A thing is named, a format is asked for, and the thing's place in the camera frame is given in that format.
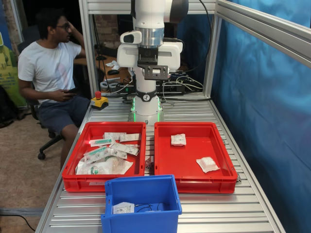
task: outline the eyeglasses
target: eyeglasses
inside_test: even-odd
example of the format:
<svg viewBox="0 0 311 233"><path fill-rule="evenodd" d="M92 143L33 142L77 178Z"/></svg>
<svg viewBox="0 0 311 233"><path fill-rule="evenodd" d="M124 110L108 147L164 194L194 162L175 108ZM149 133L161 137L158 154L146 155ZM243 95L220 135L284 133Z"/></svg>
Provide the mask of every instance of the eyeglasses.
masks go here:
<svg viewBox="0 0 311 233"><path fill-rule="evenodd" d="M57 26L58 28L63 28L66 30L66 32L68 32L69 28L70 28L70 25L69 23L65 23L63 26Z"/></svg>

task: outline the yellow poster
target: yellow poster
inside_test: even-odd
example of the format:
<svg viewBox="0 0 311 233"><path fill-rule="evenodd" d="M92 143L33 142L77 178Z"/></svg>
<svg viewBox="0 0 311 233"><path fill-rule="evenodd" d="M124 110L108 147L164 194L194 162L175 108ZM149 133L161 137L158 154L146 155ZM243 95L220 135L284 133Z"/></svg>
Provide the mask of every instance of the yellow poster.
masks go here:
<svg viewBox="0 0 311 233"><path fill-rule="evenodd" d="M18 72L14 53L3 43L0 32L0 85L16 106L26 106L25 99L18 92Z"/></svg>

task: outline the navy shorts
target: navy shorts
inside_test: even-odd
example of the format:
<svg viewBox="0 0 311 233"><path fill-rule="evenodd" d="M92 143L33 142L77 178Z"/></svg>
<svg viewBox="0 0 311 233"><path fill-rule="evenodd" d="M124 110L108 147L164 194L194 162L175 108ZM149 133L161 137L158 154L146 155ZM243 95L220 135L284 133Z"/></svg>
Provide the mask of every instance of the navy shorts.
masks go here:
<svg viewBox="0 0 311 233"><path fill-rule="evenodd" d="M43 126L61 133L67 125L81 125L89 103L90 100L81 96L66 102L43 102L38 109L38 118Z"/></svg>

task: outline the blue plastic bin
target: blue plastic bin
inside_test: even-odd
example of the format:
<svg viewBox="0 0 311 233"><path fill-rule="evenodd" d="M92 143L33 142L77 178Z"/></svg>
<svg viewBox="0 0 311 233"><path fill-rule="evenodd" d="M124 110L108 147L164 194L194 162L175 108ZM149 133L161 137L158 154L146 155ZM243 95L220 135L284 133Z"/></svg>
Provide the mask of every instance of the blue plastic bin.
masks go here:
<svg viewBox="0 0 311 233"><path fill-rule="evenodd" d="M105 183L103 233L175 233L182 213L174 175L117 178ZM113 214L121 202L134 213Z"/></svg>

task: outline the man's hand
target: man's hand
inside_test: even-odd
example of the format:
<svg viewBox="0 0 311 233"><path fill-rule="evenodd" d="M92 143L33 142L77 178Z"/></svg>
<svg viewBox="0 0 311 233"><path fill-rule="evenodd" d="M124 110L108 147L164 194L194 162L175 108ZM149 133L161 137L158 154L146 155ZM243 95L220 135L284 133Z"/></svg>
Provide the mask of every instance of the man's hand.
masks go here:
<svg viewBox="0 0 311 233"><path fill-rule="evenodd" d="M77 94L75 93L65 93L67 90L59 89L57 91L49 92L49 99L57 102L65 102L72 99Z"/></svg>
<svg viewBox="0 0 311 233"><path fill-rule="evenodd" d="M72 23L70 23L69 21L68 21L68 24L69 24L69 28L71 29L71 31L74 31L76 28L73 26L73 24Z"/></svg>

